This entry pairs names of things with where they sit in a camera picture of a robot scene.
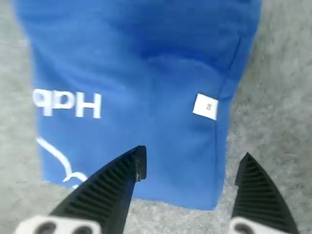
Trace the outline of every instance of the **white clothing label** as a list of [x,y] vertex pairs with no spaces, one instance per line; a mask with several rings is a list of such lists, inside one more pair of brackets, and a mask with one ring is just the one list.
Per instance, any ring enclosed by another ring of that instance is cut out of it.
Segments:
[[199,116],[204,116],[216,120],[218,102],[218,100],[212,97],[208,97],[203,94],[197,94],[193,113]]

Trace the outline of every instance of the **black ribbed grip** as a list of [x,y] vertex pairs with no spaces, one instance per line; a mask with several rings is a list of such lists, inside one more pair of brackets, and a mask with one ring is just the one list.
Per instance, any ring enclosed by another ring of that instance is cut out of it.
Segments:
[[98,170],[50,215],[89,219],[103,234],[121,234],[135,182],[146,177],[146,148],[138,146]]
[[240,162],[235,185],[239,188],[232,217],[244,217],[290,234],[299,233],[277,187],[249,153]]

